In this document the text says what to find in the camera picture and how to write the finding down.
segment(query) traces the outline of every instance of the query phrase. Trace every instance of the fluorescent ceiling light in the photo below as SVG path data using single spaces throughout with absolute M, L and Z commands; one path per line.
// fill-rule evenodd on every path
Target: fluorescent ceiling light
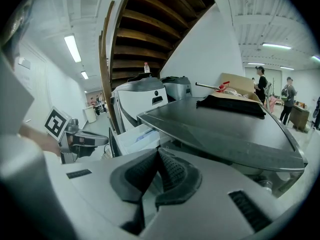
M 290 67 L 285 67 L 285 66 L 281 66 L 281 69 L 286 69 L 286 70 L 295 70 L 294 68 L 290 68 Z
M 81 75 L 83 76 L 84 79 L 89 79 L 89 77 L 87 76 L 86 71 L 81 71 Z
M 66 46 L 68 46 L 68 49 L 72 55 L 72 58 L 74 59 L 74 62 L 81 62 L 81 57 L 77 48 L 75 36 L 73 34 L 68 35 L 64 37 L 64 40 L 65 40 Z
M 287 49 L 287 50 L 290 50 L 292 48 L 292 47 L 289 47 L 289 46 L 271 44 L 271 43 L 263 43 L 262 46 L 276 47 L 276 48 L 282 48 L 282 49 Z
M 254 62 L 248 62 L 250 65 L 264 65 L 263 63 L 254 63 Z
M 318 62 L 320 62 L 320 58 L 317 56 L 312 56 L 313 59 L 317 60 Z

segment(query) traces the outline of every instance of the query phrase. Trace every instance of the ceiling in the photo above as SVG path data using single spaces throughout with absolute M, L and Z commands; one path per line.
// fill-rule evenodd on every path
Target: ceiling
M 320 69 L 320 63 L 311 58 L 319 53 L 317 43 L 289 0 L 229 0 L 229 3 L 244 67 L 255 67 L 248 65 L 251 62 L 278 70 L 280 66 Z M 263 47 L 263 43 L 292 49 Z
M 311 59 L 317 44 L 299 12 L 288 0 L 228 0 L 244 67 L 248 62 L 295 70 L 320 69 Z M 97 29 L 101 0 L 34 0 L 27 36 L 88 92 L 102 88 Z M 74 34 L 82 62 L 75 63 L 64 40 Z M 262 47 L 272 43 L 291 50 Z M 84 80 L 81 71 L 89 76 Z

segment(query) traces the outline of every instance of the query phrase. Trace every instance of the plastic bottle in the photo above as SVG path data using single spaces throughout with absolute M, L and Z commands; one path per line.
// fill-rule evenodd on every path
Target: plastic bottle
M 150 73 L 150 67 L 147 62 L 144 63 L 144 73 Z

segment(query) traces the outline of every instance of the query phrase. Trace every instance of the cardboard box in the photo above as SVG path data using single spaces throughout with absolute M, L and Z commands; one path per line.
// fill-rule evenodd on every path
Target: cardboard box
M 222 73 L 220 76 L 220 84 L 223 84 L 228 81 L 230 82 L 229 84 L 226 84 L 228 88 L 236 90 L 238 94 L 248 95 L 248 98 L 234 96 L 231 94 L 225 94 L 216 91 L 213 92 L 211 95 L 222 99 L 232 99 L 262 104 L 258 96 L 252 92 L 252 90 L 254 89 L 254 83 L 251 79 L 240 75 Z

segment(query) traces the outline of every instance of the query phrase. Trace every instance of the metal rod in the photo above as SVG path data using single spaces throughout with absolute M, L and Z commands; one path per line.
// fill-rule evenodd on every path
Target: metal rod
M 196 86 L 202 86 L 202 87 L 211 88 L 211 89 L 214 89 L 214 90 L 220 90 L 219 87 L 214 87 L 214 86 L 211 86 L 211 85 L 206 85 L 206 84 L 202 84 L 202 83 L 198 83 L 198 82 L 195 82 L 195 85 Z

